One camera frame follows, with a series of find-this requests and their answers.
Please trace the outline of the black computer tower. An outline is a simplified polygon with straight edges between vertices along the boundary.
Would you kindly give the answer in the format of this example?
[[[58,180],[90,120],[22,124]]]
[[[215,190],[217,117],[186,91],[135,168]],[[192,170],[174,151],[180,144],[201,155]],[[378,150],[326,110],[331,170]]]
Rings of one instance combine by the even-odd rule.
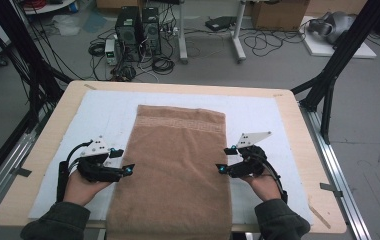
[[[139,61],[138,47],[143,41],[143,27],[137,6],[123,6],[115,24],[118,41],[125,47],[128,61]]]
[[[142,24],[146,49],[149,50],[152,55],[159,55],[161,53],[161,41],[159,10],[157,7],[145,7],[142,9]]]

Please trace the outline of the person's right hand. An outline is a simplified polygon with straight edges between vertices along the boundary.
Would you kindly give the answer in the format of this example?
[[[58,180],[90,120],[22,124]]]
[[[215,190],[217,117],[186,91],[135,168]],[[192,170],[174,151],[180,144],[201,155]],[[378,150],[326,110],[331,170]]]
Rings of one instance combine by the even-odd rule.
[[[246,182],[263,202],[281,198],[278,186],[270,174],[247,175],[241,177],[241,180]]]

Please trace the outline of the grey tape strip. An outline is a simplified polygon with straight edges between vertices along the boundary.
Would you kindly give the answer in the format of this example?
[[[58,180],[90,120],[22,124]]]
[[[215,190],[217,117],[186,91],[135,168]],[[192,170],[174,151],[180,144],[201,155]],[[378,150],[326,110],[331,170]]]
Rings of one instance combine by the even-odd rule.
[[[320,183],[320,189],[332,192],[335,197],[343,197],[343,192],[338,190],[334,185]]]
[[[17,176],[23,176],[23,177],[28,177],[30,174],[32,173],[32,171],[28,170],[28,169],[23,169],[23,168],[15,168],[11,171],[11,174]]]

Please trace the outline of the white floor board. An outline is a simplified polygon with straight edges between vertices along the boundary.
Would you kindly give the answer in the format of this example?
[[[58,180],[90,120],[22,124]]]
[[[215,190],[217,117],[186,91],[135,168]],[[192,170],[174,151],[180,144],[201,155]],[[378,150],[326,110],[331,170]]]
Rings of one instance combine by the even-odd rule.
[[[311,19],[312,16],[304,16],[299,29],[305,47],[312,56],[331,57],[334,54],[332,45],[329,44],[324,38],[320,37],[317,33],[309,32],[307,30],[308,22]],[[358,59],[374,59],[375,57],[375,52],[365,43],[362,43],[354,54],[354,58]]]

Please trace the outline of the clear plastic bag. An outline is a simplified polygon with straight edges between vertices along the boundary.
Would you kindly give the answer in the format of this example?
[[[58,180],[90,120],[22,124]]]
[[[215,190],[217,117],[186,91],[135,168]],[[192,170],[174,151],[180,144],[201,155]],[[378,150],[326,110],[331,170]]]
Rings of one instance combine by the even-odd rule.
[[[61,36],[75,36],[79,33],[79,18],[70,15],[55,15],[52,18],[54,26]]]

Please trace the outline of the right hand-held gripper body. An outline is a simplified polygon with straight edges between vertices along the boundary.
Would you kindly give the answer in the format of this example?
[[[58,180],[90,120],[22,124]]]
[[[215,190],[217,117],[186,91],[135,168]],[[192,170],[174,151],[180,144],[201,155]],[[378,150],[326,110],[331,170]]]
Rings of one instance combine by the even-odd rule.
[[[238,142],[233,145],[237,148],[242,161],[228,166],[228,175],[240,178],[249,174],[260,175],[264,171],[263,164],[267,161],[264,150],[256,143],[268,138],[271,132],[243,133]]]

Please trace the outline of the tan terry towel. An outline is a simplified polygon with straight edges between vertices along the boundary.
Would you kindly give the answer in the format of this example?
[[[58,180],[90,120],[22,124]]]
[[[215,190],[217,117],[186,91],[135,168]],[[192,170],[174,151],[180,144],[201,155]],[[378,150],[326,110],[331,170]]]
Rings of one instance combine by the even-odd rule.
[[[140,105],[123,157],[134,174],[116,185],[107,240],[228,240],[226,145],[223,113]]]

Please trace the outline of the black flat device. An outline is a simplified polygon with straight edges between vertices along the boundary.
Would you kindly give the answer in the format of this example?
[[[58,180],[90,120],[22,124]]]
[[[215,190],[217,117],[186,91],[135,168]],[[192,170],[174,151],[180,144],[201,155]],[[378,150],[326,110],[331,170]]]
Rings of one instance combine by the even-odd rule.
[[[205,22],[205,26],[212,31],[227,29],[236,23],[236,18],[231,16],[222,16],[215,19],[210,19]]]

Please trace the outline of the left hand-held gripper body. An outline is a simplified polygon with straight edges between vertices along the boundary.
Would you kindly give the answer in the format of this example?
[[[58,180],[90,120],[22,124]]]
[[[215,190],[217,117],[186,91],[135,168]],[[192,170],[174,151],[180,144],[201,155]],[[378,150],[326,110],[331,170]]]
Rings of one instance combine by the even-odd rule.
[[[115,148],[109,147],[102,136],[92,140],[77,158],[81,176],[90,182],[118,182],[122,169],[104,165],[112,149]]]

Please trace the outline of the black metal frame stand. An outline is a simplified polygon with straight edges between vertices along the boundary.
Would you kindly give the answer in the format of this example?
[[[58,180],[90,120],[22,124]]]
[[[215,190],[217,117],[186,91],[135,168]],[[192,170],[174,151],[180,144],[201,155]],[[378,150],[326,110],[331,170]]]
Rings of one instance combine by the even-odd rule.
[[[26,114],[27,128],[39,122],[39,113],[44,105],[56,105],[64,91],[58,80],[69,84],[72,79],[47,63],[40,54],[28,30],[9,0],[0,0],[0,26],[7,34],[19,56],[0,37],[0,47],[13,63],[21,80],[29,86],[27,94],[29,111]]]
[[[292,89],[294,95],[309,89],[307,96],[300,101],[302,107],[309,112],[315,112],[323,100],[320,136],[326,144],[330,143],[329,126],[335,83],[379,20],[380,0],[367,0],[323,70],[316,77]]]

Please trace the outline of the grey headset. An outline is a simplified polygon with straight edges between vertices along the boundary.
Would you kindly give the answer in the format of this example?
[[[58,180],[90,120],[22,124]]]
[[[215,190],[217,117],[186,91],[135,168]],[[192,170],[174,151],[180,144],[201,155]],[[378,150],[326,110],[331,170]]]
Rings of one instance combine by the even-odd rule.
[[[327,12],[322,17],[311,19],[308,31],[315,32],[329,44],[336,44],[339,38],[350,29],[355,19],[355,16],[345,12]]]

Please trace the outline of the white foam mat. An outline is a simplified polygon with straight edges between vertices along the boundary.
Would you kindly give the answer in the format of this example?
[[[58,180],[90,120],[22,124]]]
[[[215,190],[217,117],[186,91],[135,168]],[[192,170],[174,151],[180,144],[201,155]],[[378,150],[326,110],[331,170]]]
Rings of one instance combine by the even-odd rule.
[[[124,149],[140,105],[207,109],[225,115],[227,146],[237,145],[243,134],[266,132],[258,145],[281,176],[288,192],[289,207],[313,221],[305,193],[305,184],[298,173],[290,135],[284,127],[284,111],[273,97],[231,95],[172,94],[90,90],[85,93],[72,115],[72,120],[42,178],[39,192],[28,214],[37,219],[56,200],[58,164],[66,159],[73,147],[103,138],[108,149]]]

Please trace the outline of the brown cardboard box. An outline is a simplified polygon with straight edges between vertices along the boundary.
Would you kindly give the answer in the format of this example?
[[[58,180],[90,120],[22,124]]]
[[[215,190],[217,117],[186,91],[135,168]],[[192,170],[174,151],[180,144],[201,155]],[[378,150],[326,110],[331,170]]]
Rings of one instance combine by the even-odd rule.
[[[310,0],[277,0],[276,3],[255,3],[252,24],[255,29],[296,31],[310,4]]]

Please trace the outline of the aluminium rail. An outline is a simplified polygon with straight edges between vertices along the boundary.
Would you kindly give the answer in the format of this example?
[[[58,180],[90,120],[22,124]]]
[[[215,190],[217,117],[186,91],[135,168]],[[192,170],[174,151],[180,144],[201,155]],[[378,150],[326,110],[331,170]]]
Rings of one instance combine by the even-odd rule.
[[[300,108],[305,120],[315,148],[329,180],[329,184],[334,185],[343,192],[343,197],[335,197],[340,207],[343,219],[355,240],[372,240],[368,228],[364,222],[361,212],[356,204],[350,187],[346,181],[337,156],[330,144],[327,144],[320,133],[321,119],[316,112],[309,112],[303,107]]]
[[[52,113],[52,110],[41,111],[36,123],[31,121],[31,114],[26,113],[0,148],[0,196],[16,177],[11,171],[22,168]]]

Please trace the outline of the white desk frame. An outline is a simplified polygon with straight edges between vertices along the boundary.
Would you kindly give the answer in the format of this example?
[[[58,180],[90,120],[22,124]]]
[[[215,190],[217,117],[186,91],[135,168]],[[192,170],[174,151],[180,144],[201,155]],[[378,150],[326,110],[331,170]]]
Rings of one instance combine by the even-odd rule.
[[[179,59],[182,63],[188,63],[188,54],[187,54],[187,46],[186,39],[184,33],[184,3],[185,0],[179,1],[179,33],[178,33],[178,45],[179,45]],[[240,29],[244,17],[244,12],[246,8],[247,0],[237,0],[238,1],[238,10],[236,15],[236,24],[235,28],[230,32],[230,37],[232,44],[236,50],[237,54],[237,62],[242,63],[246,59],[245,52],[243,50],[242,44],[239,39]]]

